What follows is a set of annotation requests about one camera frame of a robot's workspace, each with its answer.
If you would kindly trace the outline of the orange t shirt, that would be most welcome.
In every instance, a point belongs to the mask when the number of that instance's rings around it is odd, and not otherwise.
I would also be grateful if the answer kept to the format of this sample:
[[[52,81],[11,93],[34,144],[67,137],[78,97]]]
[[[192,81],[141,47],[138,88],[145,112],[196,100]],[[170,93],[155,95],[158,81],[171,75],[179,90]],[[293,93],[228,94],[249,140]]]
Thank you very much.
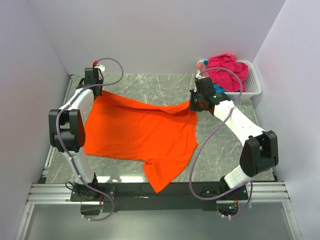
[[[84,125],[84,152],[143,161],[143,171],[159,193],[189,164],[198,146],[197,122],[187,101],[160,106],[103,91]]]

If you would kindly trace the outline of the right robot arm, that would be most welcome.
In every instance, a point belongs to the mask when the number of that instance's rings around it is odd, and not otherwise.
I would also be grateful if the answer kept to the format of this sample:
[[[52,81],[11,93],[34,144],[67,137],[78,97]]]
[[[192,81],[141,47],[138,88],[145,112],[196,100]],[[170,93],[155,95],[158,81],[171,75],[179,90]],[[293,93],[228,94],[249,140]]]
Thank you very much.
[[[242,145],[239,165],[220,179],[222,198],[232,199],[237,194],[237,186],[279,164],[276,133],[253,123],[227,94],[217,93],[209,77],[195,80],[195,89],[190,90],[189,109],[210,112],[234,133]]]

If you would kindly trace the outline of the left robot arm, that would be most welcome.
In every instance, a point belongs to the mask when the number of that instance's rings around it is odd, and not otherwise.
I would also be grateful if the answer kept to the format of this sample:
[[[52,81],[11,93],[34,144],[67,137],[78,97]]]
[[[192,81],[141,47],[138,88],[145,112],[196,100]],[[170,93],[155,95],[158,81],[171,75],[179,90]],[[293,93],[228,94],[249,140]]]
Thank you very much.
[[[86,68],[84,73],[84,78],[68,102],[59,109],[49,111],[49,140],[50,144],[67,159],[75,183],[84,185],[82,195],[88,201],[94,201],[100,195],[100,188],[97,176],[84,152],[86,134],[82,114],[102,94],[102,87],[94,85],[104,83],[105,66]]]

